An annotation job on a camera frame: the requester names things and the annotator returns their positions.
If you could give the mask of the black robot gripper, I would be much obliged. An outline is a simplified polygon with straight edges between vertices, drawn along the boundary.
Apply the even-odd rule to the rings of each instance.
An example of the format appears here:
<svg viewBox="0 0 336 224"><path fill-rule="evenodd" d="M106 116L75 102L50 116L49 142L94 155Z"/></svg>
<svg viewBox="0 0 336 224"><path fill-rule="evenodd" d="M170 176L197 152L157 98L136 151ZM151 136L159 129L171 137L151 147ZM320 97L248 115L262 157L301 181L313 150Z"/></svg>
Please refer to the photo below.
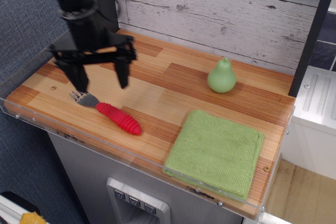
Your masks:
<svg viewBox="0 0 336 224"><path fill-rule="evenodd" d="M120 86L126 88L129 64L137 58L133 37L110 31L107 20L97 12L90 15L61 12L61 17L69 27L70 38L51 44L49 51L73 86L87 92L89 79L83 65L113 62Z"/></svg>

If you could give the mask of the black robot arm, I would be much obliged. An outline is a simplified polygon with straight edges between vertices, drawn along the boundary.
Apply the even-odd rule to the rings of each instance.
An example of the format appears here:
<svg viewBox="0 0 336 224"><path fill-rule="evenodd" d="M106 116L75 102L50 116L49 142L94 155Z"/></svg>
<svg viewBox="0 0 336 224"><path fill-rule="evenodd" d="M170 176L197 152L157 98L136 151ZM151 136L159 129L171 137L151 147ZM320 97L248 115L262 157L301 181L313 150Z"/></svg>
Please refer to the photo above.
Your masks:
<svg viewBox="0 0 336 224"><path fill-rule="evenodd" d="M67 23L71 38L49 46L55 64L73 84L86 92L89 79L85 65L114 63L121 88L128 85L129 64L136 60L134 38L119 35L117 0L57 0L59 15Z"/></svg>

